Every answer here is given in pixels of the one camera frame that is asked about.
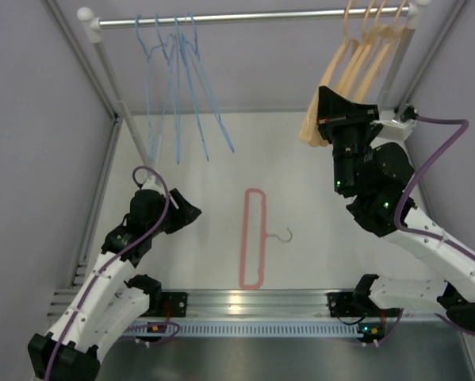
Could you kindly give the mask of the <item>beige plastic hanger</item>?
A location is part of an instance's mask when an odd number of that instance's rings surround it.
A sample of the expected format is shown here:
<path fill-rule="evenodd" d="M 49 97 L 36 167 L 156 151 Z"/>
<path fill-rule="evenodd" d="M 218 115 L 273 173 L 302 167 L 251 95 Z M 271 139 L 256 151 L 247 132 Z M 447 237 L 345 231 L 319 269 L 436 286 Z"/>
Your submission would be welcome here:
<path fill-rule="evenodd" d="M 368 40 L 368 32 L 369 29 L 367 28 L 368 19 L 370 15 L 371 9 L 375 6 L 375 1 L 370 1 L 369 5 L 366 7 L 365 14 L 362 19 L 362 27 L 361 27 L 361 37 L 359 39 L 351 37 L 349 33 L 349 18 L 348 18 L 348 35 L 349 38 L 355 39 L 358 42 L 358 45 L 355 50 L 351 49 L 346 54 L 343 62 L 335 69 L 340 68 L 340 73 L 338 79 L 332 86 L 332 89 L 341 95 L 348 95 L 349 90 L 355 80 L 355 77 L 362 66 L 359 63 L 359 59 L 361 58 L 364 47 L 367 44 Z"/>
<path fill-rule="evenodd" d="M 355 50 L 358 42 L 355 39 L 349 38 L 348 35 L 348 18 L 349 12 L 354 6 L 356 1 L 349 1 L 343 14 L 343 42 L 336 50 L 334 56 L 331 58 L 329 65 L 326 67 L 323 73 L 318 87 L 312 97 L 311 102 L 308 105 L 308 109 L 305 114 L 305 118 L 302 122 L 301 130 L 298 134 L 299 139 L 308 144 L 312 148 L 326 147 L 328 142 L 318 132 L 317 124 L 317 110 L 319 101 L 319 88 L 322 86 L 328 86 L 334 75 L 335 69 L 343 62 L 346 54 L 349 50 Z"/>
<path fill-rule="evenodd" d="M 373 88 L 376 78 L 397 49 L 400 34 L 404 31 L 404 27 L 406 26 L 399 25 L 398 21 L 401 13 L 400 9 L 405 6 L 407 2 L 401 2 L 400 8 L 395 12 L 393 21 L 390 24 L 382 24 L 378 21 L 385 4 L 386 1 L 383 1 L 380 5 L 373 24 L 370 27 L 370 31 L 368 32 L 367 44 L 363 51 L 362 66 L 357 73 L 361 76 L 357 80 L 352 96 L 352 100 L 358 103 L 363 102 Z"/>
<path fill-rule="evenodd" d="M 350 61 L 336 86 L 337 91 L 350 100 L 361 102 L 364 99 L 381 65 L 382 59 L 379 60 L 377 55 L 384 41 L 389 38 L 389 25 L 380 22 L 380 18 L 387 3 L 382 1 L 377 6 L 373 22 L 369 24 L 370 11 L 376 6 L 376 1 L 370 1 L 362 22 L 361 38 L 352 41 Z"/>

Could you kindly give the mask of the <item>pink plastic hanger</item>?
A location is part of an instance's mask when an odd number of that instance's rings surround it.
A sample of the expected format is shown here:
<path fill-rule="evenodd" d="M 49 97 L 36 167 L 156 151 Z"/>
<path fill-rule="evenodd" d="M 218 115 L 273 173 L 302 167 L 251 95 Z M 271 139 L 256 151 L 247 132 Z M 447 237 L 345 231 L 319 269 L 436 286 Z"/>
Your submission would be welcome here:
<path fill-rule="evenodd" d="M 266 242 L 275 238 L 283 244 L 293 239 L 286 227 L 286 235 L 269 233 L 267 226 L 267 196 L 258 188 L 244 191 L 243 223 L 239 254 L 239 287 L 244 291 L 256 291 L 264 283 L 266 266 Z"/>

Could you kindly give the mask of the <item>blue wire hanger four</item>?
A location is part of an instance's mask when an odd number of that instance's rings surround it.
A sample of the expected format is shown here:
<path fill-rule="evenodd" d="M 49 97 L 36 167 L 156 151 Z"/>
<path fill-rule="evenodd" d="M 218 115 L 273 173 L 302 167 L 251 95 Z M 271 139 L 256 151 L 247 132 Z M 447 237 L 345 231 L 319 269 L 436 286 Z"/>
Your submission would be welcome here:
<path fill-rule="evenodd" d="M 232 142 L 232 138 L 230 136 L 229 131 L 227 130 L 226 126 L 224 125 L 224 122 L 222 120 L 221 114 L 220 114 L 220 107 L 218 104 L 218 101 L 216 100 L 216 96 L 213 92 L 213 87 L 211 86 L 211 83 L 209 81 L 209 77 L 207 74 L 207 71 L 205 69 L 205 65 L 203 64 L 202 58 L 201 58 L 201 53 L 199 49 L 199 44 L 198 44 L 198 34 L 197 34 L 197 24 L 194 19 L 194 16 L 191 13 L 187 14 L 187 18 L 189 20 L 189 24 L 192 28 L 192 37 L 193 39 L 190 40 L 184 32 L 185 40 L 186 40 L 186 51 L 187 51 L 187 59 L 188 59 L 188 64 L 190 66 L 190 72 L 191 76 L 192 74 L 195 75 L 199 85 L 201 86 L 202 92 L 206 98 L 206 100 L 209 102 L 209 108 L 210 111 L 212 112 L 217 125 L 220 128 L 220 131 L 228 145 L 228 148 L 230 149 L 231 153 L 235 152 L 235 146 Z"/>

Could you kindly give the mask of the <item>blue wire hanger two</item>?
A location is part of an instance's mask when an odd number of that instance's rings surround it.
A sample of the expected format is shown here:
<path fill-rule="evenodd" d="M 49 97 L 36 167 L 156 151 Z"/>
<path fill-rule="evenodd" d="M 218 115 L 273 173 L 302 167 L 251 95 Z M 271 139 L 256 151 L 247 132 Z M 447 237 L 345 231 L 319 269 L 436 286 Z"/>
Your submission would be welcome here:
<path fill-rule="evenodd" d="M 167 107 L 172 106 L 174 112 L 174 137 L 175 137 L 175 160 L 176 164 L 181 163 L 181 117 L 178 110 L 178 98 L 177 91 L 175 90 L 175 85 L 178 83 L 178 80 L 174 78 L 174 67 L 176 66 L 176 54 L 178 52 L 178 38 L 170 33 L 166 37 L 163 37 L 162 32 L 160 31 L 160 26 L 158 23 L 158 17 L 155 17 L 155 31 L 159 42 L 161 44 L 163 58 L 167 65 L 168 70 L 168 81 L 167 81 L 167 95 L 164 98 L 162 113 L 160 117 L 159 131 L 163 136 L 163 130 L 165 127 L 165 116 L 167 115 Z"/>

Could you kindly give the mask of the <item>blue wire hanger one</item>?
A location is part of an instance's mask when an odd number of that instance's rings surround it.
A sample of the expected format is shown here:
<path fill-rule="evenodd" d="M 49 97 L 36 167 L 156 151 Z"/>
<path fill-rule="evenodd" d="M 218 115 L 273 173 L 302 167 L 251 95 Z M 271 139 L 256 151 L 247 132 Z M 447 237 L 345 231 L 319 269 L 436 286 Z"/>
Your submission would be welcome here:
<path fill-rule="evenodd" d="M 155 51 L 161 51 L 161 44 L 151 46 L 150 48 L 145 44 L 144 39 L 142 38 L 140 34 L 140 21 L 141 21 L 141 15 L 138 14 L 135 17 L 135 34 L 136 34 L 136 39 L 140 44 L 140 47 L 142 48 L 142 51 L 145 55 L 145 60 L 147 64 L 147 71 L 146 71 L 146 76 L 145 76 L 145 101 L 146 101 L 146 118 L 147 118 L 147 127 L 149 128 L 149 132 L 147 137 L 152 134 L 156 135 L 159 131 L 159 124 L 160 124 L 160 117 L 158 123 L 153 122 L 153 117 L 152 117 L 152 77 L 153 77 L 153 71 L 154 71 L 154 59 L 153 55 Z"/>

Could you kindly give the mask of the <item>blue wire hanger three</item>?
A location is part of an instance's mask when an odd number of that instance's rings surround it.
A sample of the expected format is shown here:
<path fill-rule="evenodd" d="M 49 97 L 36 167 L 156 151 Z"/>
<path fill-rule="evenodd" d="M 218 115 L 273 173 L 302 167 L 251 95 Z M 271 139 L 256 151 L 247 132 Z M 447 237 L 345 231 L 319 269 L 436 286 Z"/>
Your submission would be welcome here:
<path fill-rule="evenodd" d="M 195 92 L 194 92 L 193 81 L 192 81 L 192 76 L 191 76 L 191 72 L 190 72 L 190 66 L 188 64 L 188 59 L 187 59 L 186 40 L 185 40 L 184 34 L 180 30 L 177 18 L 174 19 L 174 23 L 175 23 L 175 31 L 176 31 L 177 37 L 179 39 L 179 50 L 180 50 L 180 54 L 181 54 L 182 64 L 184 66 L 186 81 L 187 81 L 188 88 L 189 88 L 190 100 L 191 100 L 191 104 L 192 104 L 192 107 L 193 107 L 193 114 L 195 116 L 195 120 L 196 120 L 196 123 L 197 123 L 197 129 L 198 129 L 198 132 L 199 132 L 199 136 L 201 138 L 201 143 L 202 143 L 202 148 L 203 148 L 203 151 L 204 151 L 204 154 L 205 154 L 205 158 L 206 158 L 207 161 L 209 161 L 209 151 L 208 151 L 206 141 L 205 141 L 204 130 L 203 130 L 203 127 L 201 125 L 199 109 L 198 109 L 198 104 L 197 104 L 197 97 L 196 97 Z"/>

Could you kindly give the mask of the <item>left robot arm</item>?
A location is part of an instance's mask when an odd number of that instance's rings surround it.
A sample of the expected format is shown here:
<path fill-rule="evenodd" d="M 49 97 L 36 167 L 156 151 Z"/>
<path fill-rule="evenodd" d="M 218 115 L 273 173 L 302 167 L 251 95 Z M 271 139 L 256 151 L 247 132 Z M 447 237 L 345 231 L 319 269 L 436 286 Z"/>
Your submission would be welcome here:
<path fill-rule="evenodd" d="M 138 190 L 121 223 L 105 237 L 97 261 L 71 304 L 46 334 L 35 334 L 28 353 L 41 380 L 94 380 L 106 354 L 141 315 L 163 306 L 160 281 L 136 274 L 159 234 L 172 234 L 202 212 L 177 189 Z"/>

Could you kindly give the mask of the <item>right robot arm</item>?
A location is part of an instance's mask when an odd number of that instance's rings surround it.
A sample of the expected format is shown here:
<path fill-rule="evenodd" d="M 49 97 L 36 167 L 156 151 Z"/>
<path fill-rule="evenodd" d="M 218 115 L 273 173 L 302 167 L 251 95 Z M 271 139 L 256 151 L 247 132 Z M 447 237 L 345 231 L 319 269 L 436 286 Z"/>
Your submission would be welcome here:
<path fill-rule="evenodd" d="M 420 120 L 412 106 L 383 120 L 375 105 L 352 102 L 326 86 L 318 90 L 316 127 L 332 147 L 336 193 L 351 200 L 347 210 L 362 229 L 412 254 L 438 276 L 427 281 L 364 275 L 352 305 L 362 315 L 395 309 L 432 313 L 475 337 L 475 251 L 432 221 L 411 196 L 469 122 L 451 120 L 455 132 L 415 170 L 401 142 Z"/>

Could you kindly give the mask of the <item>white right rack pole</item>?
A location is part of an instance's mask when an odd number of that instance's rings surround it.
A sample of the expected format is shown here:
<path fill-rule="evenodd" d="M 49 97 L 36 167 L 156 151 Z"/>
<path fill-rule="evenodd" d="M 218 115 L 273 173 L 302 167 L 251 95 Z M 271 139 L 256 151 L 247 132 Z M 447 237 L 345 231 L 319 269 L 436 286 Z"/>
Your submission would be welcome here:
<path fill-rule="evenodd" d="M 412 41 L 415 31 L 418 29 L 420 21 L 431 4 L 431 0 L 416 0 L 408 2 L 407 22 L 404 31 L 400 34 L 397 49 L 393 55 L 391 65 L 381 91 L 377 98 L 377 105 L 380 111 L 385 109 L 386 101 L 389 98 L 393 84 L 400 70 L 403 59 L 406 56 L 408 47 Z"/>

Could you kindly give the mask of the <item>silver horizontal rack rod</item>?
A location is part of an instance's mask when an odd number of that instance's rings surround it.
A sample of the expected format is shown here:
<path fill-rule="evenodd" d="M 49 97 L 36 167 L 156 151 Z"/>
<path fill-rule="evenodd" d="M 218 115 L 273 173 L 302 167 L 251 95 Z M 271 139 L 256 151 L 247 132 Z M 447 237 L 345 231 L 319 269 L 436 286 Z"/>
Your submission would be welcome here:
<path fill-rule="evenodd" d="M 413 6 L 386 6 L 381 9 L 381 17 L 405 16 L 407 17 Z M 369 11 L 366 8 L 353 8 L 349 11 L 344 9 L 330 10 L 297 10 L 297 11 L 275 11 L 261 13 L 230 13 L 230 14 L 211 14 L 211 15 L 188 15 L 173 17 L 138 17 L 138 25 L 143 27 L 153 26 L 180 26 L 191 25 L 215 25 L 226 23 L 248 23 L 261 21 L 298 21 L 298 20 L 331 20 L 348 18 L 361 18 L 364 16 L 375 16 L 379 7 L 371 7 Z M 103 19 L 97 17 L 96 25 L 100 29 L 124 29 L 134 28 L 135 18 L 126 19 Z"/>

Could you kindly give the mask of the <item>aluminium front rail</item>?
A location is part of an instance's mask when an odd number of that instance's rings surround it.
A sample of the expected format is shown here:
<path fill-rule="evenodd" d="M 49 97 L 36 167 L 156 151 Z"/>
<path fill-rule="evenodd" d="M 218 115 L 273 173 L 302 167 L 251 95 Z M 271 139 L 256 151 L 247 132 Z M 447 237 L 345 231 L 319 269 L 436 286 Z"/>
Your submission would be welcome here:
<path fill-rule="evenodd" d="M 146 292 L 125 288 L 115 292 L 108 307 L 123 310 L 141 301 L 144 318 L 167 318 L 163 308 L 163 292 L 187 295 L 184 319 L 210 318 L 394 318 L 400 311 L 425 316 L 443 314 L 452 306 L 464 304 L 464 298 L 447 282 L 422 282 L 407 291 L 381 282 L 375 296 L 362 296 L 345 290 L 163 290 Z"/>

